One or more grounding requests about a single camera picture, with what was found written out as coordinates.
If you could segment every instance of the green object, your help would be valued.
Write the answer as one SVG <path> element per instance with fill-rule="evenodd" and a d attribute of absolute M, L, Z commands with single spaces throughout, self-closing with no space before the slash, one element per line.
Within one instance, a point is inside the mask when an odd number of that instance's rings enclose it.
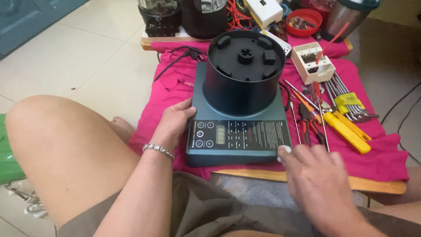
<path fill-rule="evenodd" d="M 13 179 L 25 177 L 18 162 L 15 160 L 6 133 L 5 114 L 0 114 L 0 185 Z"/>

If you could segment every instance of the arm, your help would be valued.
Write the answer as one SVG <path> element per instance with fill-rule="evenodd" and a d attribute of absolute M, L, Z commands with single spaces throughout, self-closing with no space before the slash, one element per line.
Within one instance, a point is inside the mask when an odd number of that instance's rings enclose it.
<path fill-rule="evenodd" d="M 352 200 L 348 174 L 337 152 L 321 145 L 296 146 L 288 153 L 278 148 L 288 189 L 315 227 L 328 237 L 386 237 L 370 225 Z"/>
<path fill-rule="evenodd" d="M 187 119 L 196 112 L 191 104 L 190 98 L 167 108 L 150 143 L 174 150 Z M 171 159 L 146 149 L 94 236 L 169 236 L 172 179 Z"/>

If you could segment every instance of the bracelet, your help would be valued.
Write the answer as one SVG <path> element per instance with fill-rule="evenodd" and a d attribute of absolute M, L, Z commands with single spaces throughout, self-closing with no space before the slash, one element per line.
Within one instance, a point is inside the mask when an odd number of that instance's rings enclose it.
<path fill-rule="evenodd" d="M 166 148 L 164 148 L 164 147 L 162 147 L 160 145 L 155 145 L 155 144 L 152 144 L 152 143 L 148 143 L 148 144 L 145 144 L 143 146 L 142 151 L 145 151 L 146 149 L 155 149 L 155 150 L 160 151 L 160 152 L 164 153 L 165 155 L 169 156 L 171 158 L 171 160 L 174 160 L 175 159 L 175 156 L 174 156 L 174 154 L 173 154 L 172 151 L 170 151 L 170 150 L 168 150 L 168 149 L 166 149 Z"/>

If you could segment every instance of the finger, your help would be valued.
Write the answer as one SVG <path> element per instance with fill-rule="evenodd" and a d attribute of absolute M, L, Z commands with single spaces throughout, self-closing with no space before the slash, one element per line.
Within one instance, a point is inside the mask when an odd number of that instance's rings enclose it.
<path fill-rule="evenodd" d="M 331 152 L 329 153 L 330 159 L 332 160 L 332 163 L 336 166 L 345 167 L 344 161 L 342 160 L 341 155 L 339 152 Z"/>
<path fill-rule="evenodd" d="M 195 113 L 196 113 L 196 107 L 192 106 L 186 110 L 183 110 L 184 116 L 186 117 L 186 119 L 189 119 L 190 117 L 192 117 Z"/>
<path fill-rule="evenodd" d="M 186 110 L 186 109 L 188 109 L 192 106 L 192 100 L 193 100 L 193 98 L 190 97 L 189 99 L 187 99 L 185 101 L 181 101 L 180 103 L 177 103 L 177 104 L 173 105 L 173 108 L 176 111 Z"/>
<path fill-rule="evenodd" d="M 329 156 L 328 151 L 322 145 L 314 145 L 310 148 L 311 153 L 313 156 L 320 161 L 321 163 L 325 164 L 332 164 L 332 159 Z"/>
<path fill-rule="evenodd" d="M 317 163 L 316 158 L 306 145 L 297 145 L 292 150 L 292 153 L 299 161 L 301 161 L 301 163 L 305 165 L 315 165 Z"/>
<path fill-rule="evenodd" d="M 282 146 L 278 147 L 278 156 L 282 160 L 282 164 L 284 165 L 287 172 L 291 172 L 292 175 L 296 174 L 301 169 L 301 162 Z"/>

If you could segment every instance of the pink cloth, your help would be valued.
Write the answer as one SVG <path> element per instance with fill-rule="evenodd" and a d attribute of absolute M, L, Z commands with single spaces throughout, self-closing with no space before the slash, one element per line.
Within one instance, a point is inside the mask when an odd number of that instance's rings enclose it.
<path fill-rule="evenodd" d="M 299 39 L 299 44 L 308 43 Z M 292 45 L 295 44 L 294 39 L 290 40 Z M 171 42 L 171 43 L 152 43 L 158 52 L 163 53 L 161 56 L 161 63 L 158 65 L 155 76 L 182 52 L 166 53 L 169 49 L 181 46 L 190 45 L 198 47 L 203 51 L 207 51 L 209 42 Z M 336 52 L 326 51 L 328 56 L 339 55 L 341 50 L 343 54 L 343 45 L 333 44 L 330 47 L 337 47 Z M 366 109 L 373 111 L 373 108 L 364 91 L 364 87 L 359 80 L 357 67 L 350 61 L 345 59 L 332 59 L 332 63 L 336 67 L 336 71 L 344 81 L 350 91 L 357 94 L 358 98 L 363 102 Z M 158 125 L 162 116 L 163 110 L 171 105 L 174 105 L 182 100 L 193 96 L 193 87 L 195 83 L 196 61 L 190 57 L 182 58 L 178 63 L 170 67 L 158 81 L 152 84 L 151 97 L 149 103 L 146 105 L 139 120 L 136 132 L 130 138 L 129 146 L 137 154 L 142 154 L 142 147 L 148 143 L 152 137 L 156 126 Z M 285 78 L 297 88 L 300 88 L 302 80 L 295 69 L 291 59 L 287 60 L 287 64 L 283 70 L 281 78 Z M 282 93 L 284 104 L 287 101 L 286 93 Z M 323 94 L 325 101 L 330 101 L 326 94 Z M 297 109 L 299 101 L 293 99 L 294 108 Z M 288 126 L 290 129 L 292 144 L 298 144 L 298 137 L 295 132 L 295 123 L 292 112 L 289 110 L 286 113 Z M 341 153 L 346 169 L 352 176 L 368 178 L 378 181 L 393 181 L 393 180 L 407 180 L 407 170 L 405 161 L 408 156 L 406 151 L 399 151 L 397 145 L 400 141 L 400 136 L 397 134 L 386 135 L 377 119 L 372 119 L 369 122 L 357 124 L 364 132 L 366 132 L 372 141 L 369 142 L 371 151 L 365 155 L 359 155 L 351 150 L 339 137 L 336 136 L 330 127 L 326 127 L 327 137 L 331 151 L 338 151 Z M 311 134 L 312 144 L 317 144 L 316 137 Z M 210 178 L 210 172 L 222 169 L 261 169 L 261 170 L 285 170 L 281 163 L 259 163 L 259 164 L 245 164 L 245 165 L 226 165 L 215 167 L 199 167 L 191 168 L 186 164 L 186 142 L 187 133 L 180 139 L 179 147 L 174 151 L 176 159 L 173 162 L 174 170 L 181 170 L 200 176 L 204 179 Z"/>

